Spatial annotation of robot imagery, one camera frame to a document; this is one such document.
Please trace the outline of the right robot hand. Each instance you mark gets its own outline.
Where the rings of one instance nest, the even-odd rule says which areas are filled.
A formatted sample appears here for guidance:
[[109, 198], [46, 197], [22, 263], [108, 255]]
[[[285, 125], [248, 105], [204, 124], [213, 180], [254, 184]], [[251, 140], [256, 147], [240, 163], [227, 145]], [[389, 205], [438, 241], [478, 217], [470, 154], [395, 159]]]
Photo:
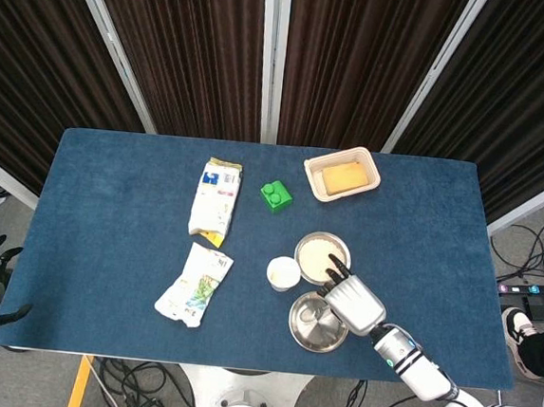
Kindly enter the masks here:
[[328, 258], [333, 264], [326, 271], [331, 282], [326, 282], [317, 293], [349, 331], [357, 336], [369, 335], [371, 329], [385, 321], [385, 305], [334, 253]]

